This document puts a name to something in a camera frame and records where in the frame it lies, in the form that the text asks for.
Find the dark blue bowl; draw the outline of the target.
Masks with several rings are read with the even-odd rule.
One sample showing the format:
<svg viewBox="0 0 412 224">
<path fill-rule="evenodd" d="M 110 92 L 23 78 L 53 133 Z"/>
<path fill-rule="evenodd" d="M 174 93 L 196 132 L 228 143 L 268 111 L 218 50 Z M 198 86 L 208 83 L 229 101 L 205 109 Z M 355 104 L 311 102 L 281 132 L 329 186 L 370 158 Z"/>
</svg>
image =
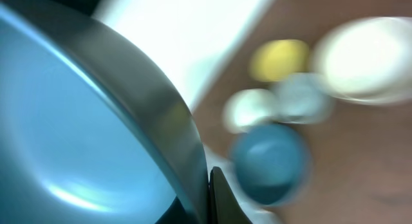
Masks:
<svg viewBox="0 0 412 224">
<path fill-rule="evenodd" d="M 290 203 L 307 182 L 312 157 L 303 137 L 291 127 L 265 124 L 237 137 L 230 150 L 241 190 L 266 207 Z"/>
<path fill-rule="evenodd" d="M 203 144 L 163 71 L 48 0 L 1 0 L 1 222 L 208 222 Z"/>
</svg>

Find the yellow small bowl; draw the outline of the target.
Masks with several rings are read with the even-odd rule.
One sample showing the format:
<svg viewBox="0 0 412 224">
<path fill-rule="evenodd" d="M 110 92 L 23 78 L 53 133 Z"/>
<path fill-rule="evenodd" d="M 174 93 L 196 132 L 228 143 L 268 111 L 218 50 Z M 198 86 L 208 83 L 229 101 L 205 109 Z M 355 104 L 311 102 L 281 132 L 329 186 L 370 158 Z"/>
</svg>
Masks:
<svg viewBox="0 0 412 224">
<path fill-rule="evenodd" d="M 269 41 L 253 54 L 249 75 L 261 82 L 278 82 L 305 71 L 310 54 L 307 43 L 297 39 Z"/>
</svg>

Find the large cream bowl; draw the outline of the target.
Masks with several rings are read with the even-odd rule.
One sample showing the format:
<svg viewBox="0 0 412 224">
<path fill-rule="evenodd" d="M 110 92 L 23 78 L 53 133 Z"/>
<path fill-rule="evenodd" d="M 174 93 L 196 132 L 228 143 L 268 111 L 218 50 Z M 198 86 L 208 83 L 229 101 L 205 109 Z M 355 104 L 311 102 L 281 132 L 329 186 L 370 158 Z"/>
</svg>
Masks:
<svg viewBox="0 0 412 224">
<path fill-rule="evenodd" d="M 332 97 L 369 106 L 411 99 L 411 18 L 367 17 L 329 31 L 310 69 Z"/>
</svg>

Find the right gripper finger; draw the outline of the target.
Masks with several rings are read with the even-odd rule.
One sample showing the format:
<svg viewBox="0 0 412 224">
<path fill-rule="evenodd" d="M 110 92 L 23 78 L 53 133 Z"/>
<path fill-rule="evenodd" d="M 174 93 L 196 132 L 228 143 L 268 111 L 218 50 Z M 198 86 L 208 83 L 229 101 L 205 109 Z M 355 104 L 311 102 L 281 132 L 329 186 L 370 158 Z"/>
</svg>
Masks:
<svg viewBox="0 0 412 224">
<path fill-rule="evenodd" d="M 251 224 L 242 211 L 228 181 L 219 167 L 213 167 L 209 180 L 209 223 Z"/>
</svg>

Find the white small bowl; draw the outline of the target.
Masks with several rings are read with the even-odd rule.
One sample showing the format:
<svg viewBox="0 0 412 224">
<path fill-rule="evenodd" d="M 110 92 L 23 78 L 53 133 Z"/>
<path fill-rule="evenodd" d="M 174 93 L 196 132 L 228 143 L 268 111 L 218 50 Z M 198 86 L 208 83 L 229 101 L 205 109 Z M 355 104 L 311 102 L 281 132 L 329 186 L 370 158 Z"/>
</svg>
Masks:
<svg viewBox="0 0 412 224">
<path fill-rule="evenodd" d="M 267 89 L 241 90 L 226 101 L 222 123 L 230 133 L 246 133 L 254 126 L 276 121 L 278 108 L 278 99 Z"/>
</svg>

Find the grey small bowl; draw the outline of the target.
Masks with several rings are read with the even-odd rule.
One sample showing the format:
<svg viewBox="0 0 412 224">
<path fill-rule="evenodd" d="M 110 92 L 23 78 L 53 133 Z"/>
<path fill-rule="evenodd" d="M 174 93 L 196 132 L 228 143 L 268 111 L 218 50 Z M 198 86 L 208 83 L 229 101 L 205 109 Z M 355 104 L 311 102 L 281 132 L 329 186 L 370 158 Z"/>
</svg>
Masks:
<svg viewBox="0 0 412 224">
<path fill-rule="evenodd" d="M 332 113 L 335 100 L 319 89 L 313 73 L 294 73 L 273 84 L 278 120 L 289 124 L 316 124 Z"/>
</svg>

